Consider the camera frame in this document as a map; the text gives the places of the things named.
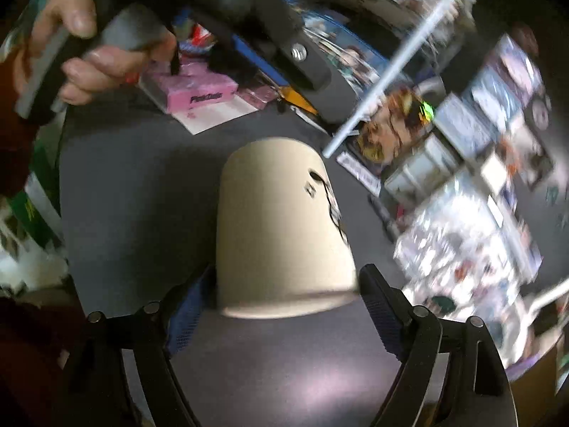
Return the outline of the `person's left hand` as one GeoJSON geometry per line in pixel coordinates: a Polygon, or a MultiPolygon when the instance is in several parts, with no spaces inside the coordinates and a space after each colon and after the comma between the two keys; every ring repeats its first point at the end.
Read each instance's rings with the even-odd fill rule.
{"type": "MultiPolygon", "coordinates": [[[[65,27],[73,36],[92,39],[96,34],[94,0],[49,0],[36,18],[31,36],[16,52],[12,64],[12,84],[22,94],[31,77],[31,62],[57,29],[65,27]]],[[[65,84],[59,98],[70,105],[91,102],[102,91],[118,88],[129,75],[141,72],[151,61],[167,62],[175,54],[176,37],[167,31],[160,42],[143,51],[124,51],[103,45],[82,58],[72,58],[62,66],[65,84]]]]}

